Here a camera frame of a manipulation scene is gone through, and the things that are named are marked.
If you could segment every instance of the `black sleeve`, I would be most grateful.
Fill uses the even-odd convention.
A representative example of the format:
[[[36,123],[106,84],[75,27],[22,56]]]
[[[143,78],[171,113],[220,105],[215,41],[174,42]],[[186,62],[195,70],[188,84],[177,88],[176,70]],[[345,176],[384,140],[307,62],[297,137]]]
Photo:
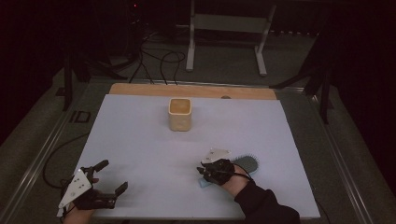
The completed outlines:
[[[247,224],[299,224],[300,214],[277,203],[270,189],[262,189],[249,182],[235,197],[244,212]]]

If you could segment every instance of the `brush head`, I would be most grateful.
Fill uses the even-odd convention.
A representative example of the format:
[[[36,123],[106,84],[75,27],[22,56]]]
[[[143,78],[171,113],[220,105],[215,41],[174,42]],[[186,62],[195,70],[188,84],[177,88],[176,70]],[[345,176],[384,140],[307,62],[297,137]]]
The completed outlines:
[[[244,155],[232,160],[232,163],[243,168],[248,174],[253,174],[259,169],[259,161],[253,155]]]

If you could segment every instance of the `white tabletop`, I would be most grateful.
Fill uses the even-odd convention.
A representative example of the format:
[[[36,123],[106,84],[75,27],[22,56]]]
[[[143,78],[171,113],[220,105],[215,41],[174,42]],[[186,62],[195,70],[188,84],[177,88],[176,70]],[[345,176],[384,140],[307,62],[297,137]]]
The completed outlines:
[[[253,178],[271,189],[281,204],[301,218],[319,217],[282,105],[277,100],[190,98],[192,127],[168,127],[170,97],[107,95],[76,170],[109,160],[94,184],[112,193],[124,181],[129,188],[115,209],[96,217],[144,219],[241,219],[233,198],[216,185],[201,188],[196,170],[210,148],[233,157],[255,155]]]

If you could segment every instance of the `yellow container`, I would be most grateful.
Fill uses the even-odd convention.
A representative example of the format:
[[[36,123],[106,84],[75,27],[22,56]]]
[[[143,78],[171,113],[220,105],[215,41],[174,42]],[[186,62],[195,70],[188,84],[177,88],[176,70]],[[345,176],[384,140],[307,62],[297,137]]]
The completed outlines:
[[[191,128],[191,100],[172,98],[169,101],[169,128],[175,132],[186,132]]]

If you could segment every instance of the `person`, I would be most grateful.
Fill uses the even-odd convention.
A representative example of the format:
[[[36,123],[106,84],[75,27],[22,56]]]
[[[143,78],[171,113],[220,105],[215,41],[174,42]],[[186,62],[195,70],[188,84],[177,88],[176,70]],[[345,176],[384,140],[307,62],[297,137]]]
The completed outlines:
[[[246,174],[239,166],[235,165],[234,169],[238,174]],[[242,176],[233,175],[221,187],[234,197],[236,203],[239,203],[245,214],[246,224],[300,223],[300,215],[296,210],[279,204],[270,189],[262,189]],[[78,210],[75,207],[66,215],[64,224],[88,224],[93,213],[94,210]]]

